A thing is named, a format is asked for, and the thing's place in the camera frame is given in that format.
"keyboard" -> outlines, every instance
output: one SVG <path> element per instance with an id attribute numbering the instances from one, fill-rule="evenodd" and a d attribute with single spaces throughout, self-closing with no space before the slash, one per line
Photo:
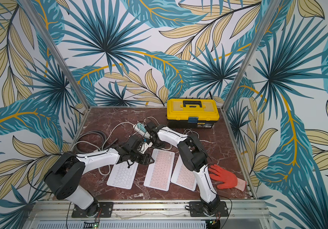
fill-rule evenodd
<path id="1" fill-rule="evenodd" d="M 174 152 L 154 149 L 152 158 L 155 162 L 148 166 L 143 185 L 149 188 L 168 191 L 173 170 Z"/>
<path id="2" fill-rule="evenodd" d="M 137 162 L 131 165 L 130 168 L 127 168 L 127 162 L 115 164 L 109 175 L 107 185 L 117 188 L 131 189 L 136 176 L 137 166 Z"/>
<path id="3" fill-rule="evenodd" d="M 192 191 L 196 189 L 196 178 L 194 177 L 193 172 L 189 171 L 183 164 L 180 156 L 178 157 L 178 161 L 175 165 L 171 182 Z"/>

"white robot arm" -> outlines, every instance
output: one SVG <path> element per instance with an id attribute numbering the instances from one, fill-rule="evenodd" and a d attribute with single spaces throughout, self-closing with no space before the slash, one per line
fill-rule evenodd
<path id="1" fill-rule="evenodd" d="M 183 135 L 166 126 L 155 126 L 152 122 L 147 124 L 147 131 L 150 134 L 150 139 L 147 140 L 154 146 L 159 147 L 169 143 L 178 148 L 183 164 L 193 171 L 196 178 L 204 206 L 203 211 L 207 215 L 212 215 L 220 198 L 209 177 L 207 153 L 197 136 Z M 107 165 L 127 163 L 130 166 L 128 160 L 143 165 L 153 163 L 154 160 L 148 153 L 140 151 L 142 144 L 141 137 L 132 135 L 120 147 L 87 154 L 64 153 L 46 173 L 44 181 L 57 199 L 67 199 L 82 209 L 87 217 L 94 217 L 97 214 L 98 202 L 79 185 L 81 176 Z"/>

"black cable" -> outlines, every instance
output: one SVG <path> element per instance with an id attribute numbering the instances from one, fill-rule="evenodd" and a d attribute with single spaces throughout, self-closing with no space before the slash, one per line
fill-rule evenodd
<path id="1" fill-rule="evenodd" d="M 69 209 L 67 210 L 67 215 L 66 215 L 66 229 L 69 229 L 69 228 L 67 227 L 67 218 L 68 218 L 68 216 L 69 216 L 69 211 L 70 211 L 71 203 L 72 203 L 72 202 L 70 202 L 70 204 L 69 204 Z"/>

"toolbox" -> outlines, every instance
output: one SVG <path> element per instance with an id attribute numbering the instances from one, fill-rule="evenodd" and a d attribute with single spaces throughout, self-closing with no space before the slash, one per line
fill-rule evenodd
<path id="1" fill-rule="evenodd" d="M 220 118 L 212 99 L 172 98 L 166 113 L 169 128 L 212 128 Z"/>

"brown marble surface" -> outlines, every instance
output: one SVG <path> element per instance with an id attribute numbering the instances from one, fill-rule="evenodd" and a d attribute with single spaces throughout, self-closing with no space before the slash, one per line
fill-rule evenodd
<path id="1" fill-rule="evenodd" d="M 149 116 L 155 117 L 159 123 L 166 125 L 166 108 L 92 108 L 88 114 L 82 133 L 100 130 L 108 136 L 111 130 L 120 122 L 128 121 L 135 124 L 138 121 L 143 121 L 145 117 Z M 128 136 L 132 134 L 132 130 L 133 128 L 130 124 L 122 124 L 118 126 L 106 145 L 111 143 L 116 138 L 120 144 L 125 142 L 128 139 Z M 183 133 L 184 131 L 184 129 L 174 130 L 180 133 Z M 244 179 L 222 115 L 220 115 L 220 120 L 214 125 L 213 128 L 194 130 L 199 133 L 199 139 L 205 149 L 207 149 L 208 155 L 213 159 L 212 163 L 218 164 L 228 171 L 233 172 L 238 178 Z M 81 140 L 91 142 L 98 146 L 102 145 L 102 141 L 97 135 L 86 135 Z M 86 143 L 79 143 L 78 147 L 84 152 L 92 152 L 95 150 L 94 147 Z M 179 152 L 175 147 L 173 147 L 171 151 L 175 152 L 173 165 L 174 170 Z M 198 186 L 194 192 L 173 183 L 170 183 L 169 191 L 167 192 L 145 187 L 143 182 L 145 180 L 147 169 L 148 166 L 138 165 L 136 177 L 130 190 L 107 186 L 106 183 L 108 176 L 102 176 L 99 174 L 97 169 L 84 174 L 81 178 L 80 185 L 88 190 L 98 200 L 200 198 Z M 108 166 L 101 168 L 101 172 L 107 173 Z M 212 183 L 215 187 L 221 182 L 212 181 Z M 247 191 L 242 192 L 235 188 L 216 190 L 219 195 L 230 199 L 250 198 Z"/>

